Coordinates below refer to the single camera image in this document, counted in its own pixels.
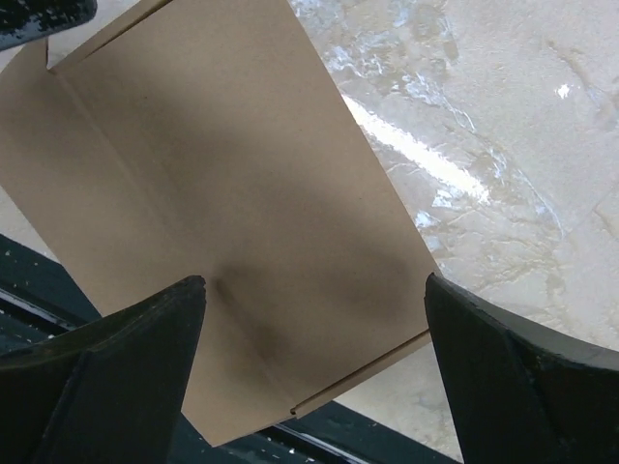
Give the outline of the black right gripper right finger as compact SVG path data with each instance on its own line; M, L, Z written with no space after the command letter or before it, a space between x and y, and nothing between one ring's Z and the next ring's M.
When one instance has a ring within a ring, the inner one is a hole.
M425 308L464 462L617 462L617 352L440 275Z

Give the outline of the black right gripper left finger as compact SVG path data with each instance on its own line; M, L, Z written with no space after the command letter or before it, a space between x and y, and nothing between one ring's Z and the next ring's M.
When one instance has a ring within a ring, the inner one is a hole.
M205 280L191 275L2 355L2 462L166 462L205 310Z

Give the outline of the brown cardboard paper box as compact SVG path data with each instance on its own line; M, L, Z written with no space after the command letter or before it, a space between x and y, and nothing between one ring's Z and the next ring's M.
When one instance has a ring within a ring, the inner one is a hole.
M185 276L183 411L213 446L427 344L437 266L285 1L141 1L1 73L1 185L109 314Z

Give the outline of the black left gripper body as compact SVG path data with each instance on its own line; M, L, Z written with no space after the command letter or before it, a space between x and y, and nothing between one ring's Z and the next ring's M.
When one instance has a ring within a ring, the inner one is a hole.
M1 0L1 50L73 29L96 12L96 0Z

